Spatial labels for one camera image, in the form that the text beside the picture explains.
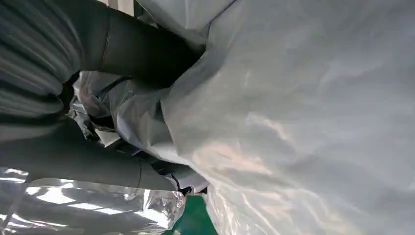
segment translucent plastic film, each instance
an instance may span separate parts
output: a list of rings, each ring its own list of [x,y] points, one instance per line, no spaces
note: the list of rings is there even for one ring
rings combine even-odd
[[[238,0],[211,22],[161,106],[220,234],[415,233],[414,22],[412,0]]]
[[[24,183],[27,172],[0,169],[3,235],[155,235],[184,211],[180,192],[63,179]]]

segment gray fabric sleeve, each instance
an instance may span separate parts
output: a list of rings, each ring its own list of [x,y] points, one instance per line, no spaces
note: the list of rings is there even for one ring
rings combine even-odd
[[[167,87],[196,59],[175,35],[94,0],[0,0],[0,165],[136,187],[140,162],[86,142],[58,95],[79,70]]]

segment black fabric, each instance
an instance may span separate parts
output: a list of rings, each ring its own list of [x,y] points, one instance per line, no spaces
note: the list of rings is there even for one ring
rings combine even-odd
[[[63,115],[62,84],[89,70],[168,87],[195,60],[180,38],[95,0],[0,0],[0,166],[137,186],[139,162],[87,143]]]

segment plastic sheet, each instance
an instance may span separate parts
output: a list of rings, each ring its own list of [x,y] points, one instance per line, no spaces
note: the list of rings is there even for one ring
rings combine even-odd
[[[170,31],[186,38],[196,49],[207,41],[209,24],[234,0],[136,0]]]
[[[414,233],[414,21],[411,0],[238,0],[213,20],[161,106],[220,234]]]
[[[0,168],[2,235],[156,235],[184,211],[180,192],[31,178]]]

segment green surface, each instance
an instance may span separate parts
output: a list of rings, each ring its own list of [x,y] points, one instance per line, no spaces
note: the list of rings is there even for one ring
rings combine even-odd
[[[217,235],[202,197],[187,197],[183,216],[163,235]]]

